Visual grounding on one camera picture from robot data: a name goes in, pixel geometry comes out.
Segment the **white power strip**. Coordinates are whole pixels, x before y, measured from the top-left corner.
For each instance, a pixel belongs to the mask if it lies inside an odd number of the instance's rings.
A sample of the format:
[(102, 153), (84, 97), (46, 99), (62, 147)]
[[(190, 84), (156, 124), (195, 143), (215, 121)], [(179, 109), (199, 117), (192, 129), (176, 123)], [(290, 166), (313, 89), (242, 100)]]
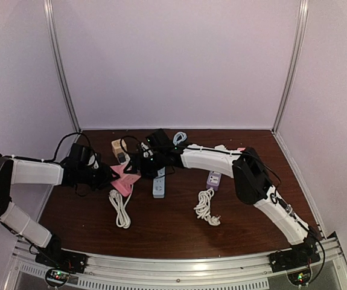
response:
[(123, 165), (123, 164), (127, 164), (130, 161), (130, 157), (128, 154), (124, 152), (120, 152), (117, 154), (117, 160), (121, 165)]

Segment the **light blue power strip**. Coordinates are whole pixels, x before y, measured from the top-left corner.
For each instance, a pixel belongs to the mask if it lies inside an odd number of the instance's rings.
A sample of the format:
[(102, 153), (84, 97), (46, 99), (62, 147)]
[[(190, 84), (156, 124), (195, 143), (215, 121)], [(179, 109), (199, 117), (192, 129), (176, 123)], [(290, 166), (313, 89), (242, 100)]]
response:
[(155, 199), (165, 197), (165, 168), (158, 170), (158, 175), (153, 180), (152, 195)]

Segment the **pink triangular power strip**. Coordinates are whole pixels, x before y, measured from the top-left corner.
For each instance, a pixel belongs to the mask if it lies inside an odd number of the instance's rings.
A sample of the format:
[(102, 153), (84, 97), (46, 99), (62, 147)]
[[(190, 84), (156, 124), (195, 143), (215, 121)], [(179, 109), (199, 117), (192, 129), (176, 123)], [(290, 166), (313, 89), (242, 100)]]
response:
[(111, 182), (111, 185), (117, 190), (123, 197), (128, 197), (133, 191), (133, 185), (137, 182), (141, 176), (139, 174), (124, 173), (125, 165), (111, 166), (111, 169), (119, 174), (119, 179)]

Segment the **purple power strip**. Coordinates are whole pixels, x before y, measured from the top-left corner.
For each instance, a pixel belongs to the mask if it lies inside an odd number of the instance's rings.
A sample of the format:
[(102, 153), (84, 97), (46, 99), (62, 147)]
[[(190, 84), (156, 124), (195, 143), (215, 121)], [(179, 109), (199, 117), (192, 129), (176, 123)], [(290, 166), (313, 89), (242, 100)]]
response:
[(206, 181), (206, 189), (217, 191), (220, 186), (221, 176), (222, 174), (219, 172), (210, 171)]

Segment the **white pink plug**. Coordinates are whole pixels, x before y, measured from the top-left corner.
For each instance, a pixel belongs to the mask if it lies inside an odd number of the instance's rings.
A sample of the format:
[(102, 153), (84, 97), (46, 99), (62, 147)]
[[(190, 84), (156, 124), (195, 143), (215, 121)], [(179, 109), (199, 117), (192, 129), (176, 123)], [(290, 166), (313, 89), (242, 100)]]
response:
[(217, 150), (226, 150), (227, 148), (226, 148), (225, 145), (220, 144), (220, 145), (218, 145), (218, 146), (215, 146), (214, 149), (217, 149)]

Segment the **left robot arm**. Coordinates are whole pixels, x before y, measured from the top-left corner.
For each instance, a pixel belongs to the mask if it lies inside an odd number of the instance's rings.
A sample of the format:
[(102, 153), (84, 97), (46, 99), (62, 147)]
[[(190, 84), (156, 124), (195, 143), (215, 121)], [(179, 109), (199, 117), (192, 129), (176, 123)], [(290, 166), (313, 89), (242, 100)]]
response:
[(102, 190), (118, 179), (119, 174), (101, 162), (99, 157), (69, 155), (60, 162), (7, 156), (0, 153), (0, 224), (39, 248), (45, 248), (43, 258), (53, 268), (61, 268), (67, 256), (50, 245), (54, 234), (39, 224), (14, 201), (16, 189), (44, 189), (55, 186), (86, 185)]

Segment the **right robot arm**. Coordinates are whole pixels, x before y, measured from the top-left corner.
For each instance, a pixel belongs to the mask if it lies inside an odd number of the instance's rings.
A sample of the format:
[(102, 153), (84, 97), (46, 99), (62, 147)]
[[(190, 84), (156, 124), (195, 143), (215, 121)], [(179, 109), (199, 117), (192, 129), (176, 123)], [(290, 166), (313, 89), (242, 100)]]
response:
[(138, 173), (143, 178), (157, 177), (164, 167), (216, 171), (234, 180), (237, 198), (263, 212), (284, 234), (289, 244), (293, 266), (303, 266), (313, 256), (317, 243), (314, 230), (304, 222), (278, 192), (269, 176), (269, 168), (252, 147), (228, 150), (194, 143), (140, 148), (131, 154), (124, 173)]

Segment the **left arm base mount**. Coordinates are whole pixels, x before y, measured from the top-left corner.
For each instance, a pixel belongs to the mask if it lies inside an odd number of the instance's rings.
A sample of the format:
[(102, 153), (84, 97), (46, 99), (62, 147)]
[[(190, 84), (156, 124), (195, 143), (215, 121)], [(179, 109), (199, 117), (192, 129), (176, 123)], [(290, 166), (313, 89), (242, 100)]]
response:
[(35, 245), (35, 248), (38, 252), (35, 258), (37, 263), (61, 269), (71, 274), (84, 273), (88, 259), (87, 255), (63, 250), (59, 241), (52, 241), (45, 248)]

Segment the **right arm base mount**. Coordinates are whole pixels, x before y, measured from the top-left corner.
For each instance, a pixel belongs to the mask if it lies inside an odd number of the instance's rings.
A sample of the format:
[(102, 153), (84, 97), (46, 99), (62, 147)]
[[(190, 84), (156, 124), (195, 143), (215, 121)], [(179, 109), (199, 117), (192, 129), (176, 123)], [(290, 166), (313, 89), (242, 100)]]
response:
[(288, 250), (269, 254), (272, 272), (288, 271), (319, 262), (320, 254), (315, 243), (301, 243)]

